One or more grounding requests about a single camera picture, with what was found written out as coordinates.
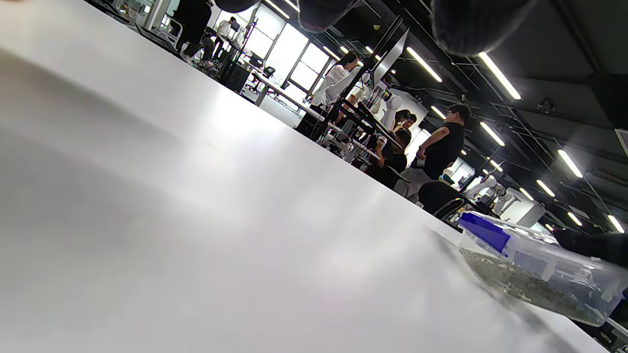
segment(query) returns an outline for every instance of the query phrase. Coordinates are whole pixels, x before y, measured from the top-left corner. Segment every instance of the glass panel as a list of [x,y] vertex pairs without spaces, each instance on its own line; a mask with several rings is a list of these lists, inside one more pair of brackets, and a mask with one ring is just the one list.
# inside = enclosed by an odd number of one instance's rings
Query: glass panel
[[316,81],[318,74],[309,67],[307,67],[304,63],[300,62],[295,71],[290,76],[297,84],[300,84],[305,89],[310,89]]
[[273,45],[273,40],[268,38],[264,33],[260,32],[257,28],[254,28],[244,49],[252,51],[261,58],[265,58],[266,54],[268,54],[268,50],[271,48],[271,45]]
[[310,43],[308,45],[308,49],[303,54],[301,61],[312,68],[314,71],[319,73],[323,70],[325,63],[329,60],[329,56],[325,54],[321,49],[318,49],[316,45]]
[[257,28],[265,35],[274,39],[281,32],[283,25],[286,23],[279,15],[262,4],[255,15],[257,20]]
[[275,68],[273,76],[277,80],[283,81],[288,76],[307,43],[308,38],[294,27],[289,24],[284,27],[266,62]]

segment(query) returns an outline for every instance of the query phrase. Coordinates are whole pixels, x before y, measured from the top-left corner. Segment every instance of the monitor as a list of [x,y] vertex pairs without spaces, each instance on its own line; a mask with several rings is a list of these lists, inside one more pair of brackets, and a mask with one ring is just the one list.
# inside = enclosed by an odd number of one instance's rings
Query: monitor
[[386,72],[388,72],[388,70],[393,67],[394,62],[397,61],[397,59],[403,52],[403,48],[406,46],[406,39],[408,38],[409,31],[410,29],[406,30],[406,32],[403,33],[403,36],[401,36],[401,38],[399,39],[399,41],[397,41],[391,51],[389,51],[375,67],[373,82],[379,82],[384,77]]

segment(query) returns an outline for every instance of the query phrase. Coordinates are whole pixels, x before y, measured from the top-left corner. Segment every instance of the plastic container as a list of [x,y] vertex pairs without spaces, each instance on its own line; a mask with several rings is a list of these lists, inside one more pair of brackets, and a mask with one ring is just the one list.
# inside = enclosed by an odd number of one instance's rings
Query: plastic container
[[459,250],[487,286],[601,326],[623,299],[628,270],[565,250],[545,234],[465,212]]

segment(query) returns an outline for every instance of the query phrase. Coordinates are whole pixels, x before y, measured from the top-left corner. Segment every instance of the ceiling light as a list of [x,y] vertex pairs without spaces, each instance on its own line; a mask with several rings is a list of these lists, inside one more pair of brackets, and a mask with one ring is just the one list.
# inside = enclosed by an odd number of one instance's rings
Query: ceiling light
[[290,16],[288,16],[287,13],[283,12],[282,9],[279,8],[279,6],[275,5],[271,0],[264,0],[266,1],[267,4],[269,4],[273,9],[277,10],[277,12],[284,16],[286,19],[290,19]]
[[423,60],[412,48],[407,47],[406,50],[408,51],[408,53],[410,53],[410,55],[412,55],[416,61],[419,62],[419,64],[421,64],[421,66],[427,70],[430,75],[432,75],[432,77],[434,77],[434,79],[436,79],[436,81],[439,82],[443,82],[443,79],[441,79],[438,74],[436,74],[436,72],[434,70],[432,70],[432,68],[428,65],[428,63],[425,62],[425,60]]
[[325,50],[329,55],[332,56],[332,58],[336,59],[336,61],[340,60],[340,58],[338,57],[338,55],[334,54],[331,50],[329,50],[329,48],[327,48],[326,46],[323,47],[323,50]]
[[565,163],[567,163],[567,165],[569,166],[569,169],[571,169],[571,171],[576,175],[576,177],[582,178],[582,173],[580,173],[580,170],[576,166],[576,163],[574,163],[571,160],[571,158],[569,158],[569,155],[567,154],[567,152],[563,151],[562,149],[559,149],[558,154],[561,157],[563,157],[563,160],[565,161]]
[[493,60],[489,58],[488,54],[480,53],[480,59],[482,59],[484,63],[486,64],[486,66],[488,66],[489,69],[493,71],[493,74],[497,77],[499,82],[501,82],[501,84],[504,85],[504,88],[506,88],[506,90],[508,91],[508,93],[510,93],[512,98],[521,99],[521,95],[519,95],[519,92],[517,92],[517,90],[514,89],[514,87],[512,86],[510,81],[508,81],[506,76],[504,76],[504,74],[499,70],[499,68],[497,67],[497,65],[495,65]]
[[494,161],[494,160],[490,160],[490,163],[491,163],[491,164],[492,164],[495,168],[497,168],[497,170],[499,170],[499,171],[504,171],[504,170],[502,169],[502,167],[501,167],[501,166],[499,166],[499,165],[497,164],[497,162],[496,162],[496,161]]
[[432,106],[432,110],[435,111],[438,116],[442,117],[443,119],[447,119],[447,117],[443,113],[441,113],[435,106]]
[[290,5],[290,7],[292,7],[293,9],[295,9],[296,12],[300,13],[301,10],[299,10],[299,7],[297,5],[295,5],[292,1],[290,0],[283,0],[286,3],[288,3],[288,5]]
[[506,144],[502,141],[501,138],[490,128],[490,126],[486,125],[485,122],[480,121],[480,125],[486,130],[487,133],[499,144],[499,146],[505,146]]
[[545,185],[545,183],[543,183],[541,180],[537,180],[536,183],[540,185],[541,188],[543,188],[543,190],[545,190],[545,192],[548,193],[549,196],[556,197],[556,195],[550,190],[550,188],[548,188],[548,186]]
[[574,222],[576,222],[577,225],[579,225],[580,227],[582,227],[582,222],[580,222],[579,219],[576,218],[576,215],[571,213],[571,212],[567,212],[567,215],[569,217],[571,217],[571,219],[573,219]]
[[534,199],[532,198],[532,195],[530,195],[530,194],[526,191],[526,189],[524,189],[524,188],[519,188],[519,191],[520,191],[522,194],[524,194],[527,198],[529,198],[529,199],[530,199],[530,201],[534,201]]
[[609,214],[609,219],[610,219],[610,222],[613,223],[613,225],[615,226],[615,229],[617,229],[618,232],[620,232],[620,233],[624,232],[624,228],[622,227],[621,224],[619,224],[617,219],[615,217],[613,217],[613,215]]

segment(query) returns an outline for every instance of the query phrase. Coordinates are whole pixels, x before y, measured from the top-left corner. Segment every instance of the desk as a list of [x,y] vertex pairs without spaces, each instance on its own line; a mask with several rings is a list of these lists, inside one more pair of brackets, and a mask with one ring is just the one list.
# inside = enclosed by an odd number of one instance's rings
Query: desk
[[500,304],[446,224],[89,4],[0,1],[15,28],[1,352],[605,352]]
[[[303,104],[302,102],[297,101],[296,99],[293,99],[292,97],[290,97],[285,90],[283,90],[281,87],[277,86],[276,84],[272,83],[269,79],[267,79],[266,77],[264,77],[264,75],[260,74],[257,71],[252,71],[251,74],[253,76],[255,76],[256,79],[258,79],[260,82],[262,82],[262,84],[264,84],[264,89],[262,90],[262,92],[259,94],[259,97],[257,98],[257,100],[255,101],[255,105],[256,106],[260,106],[262,104],[262,101],[264,100],[264,98],[266,97],[266,95],[268,95],[268,89],[271,88],[273,89],[273,91],[277,92],[277,94],[281,95],[282,97],[284,97],[285,99],[288,99],[292,104],[296,105],[297,107],[299,107],[300,109],[303,109],[306,113],[308,113],[309,115],[313,116],[314,118],[318,119],[318,121],[324,122],[325,118],[323,116],[321,116],[319,113],[313,111],[310,107],[306,106],[305,104]],[[342,131],[342,129],[340,129],[338,126],[334,125],[334,123],[332,122],[328,122],[327,126],[334,130],[337,133],[344,133]],[[367,149],[364,145],[362,145],[361,143],[359,143],[356,139],[351,139],[351,142],[353,143],[353,145],[362,150],[362,151],[366,151],[366,153],[368,153],[369,155],[373,156],[374,158],[377,158],[379,160],[379,156],[377,154],[375,154],[373,151]]]

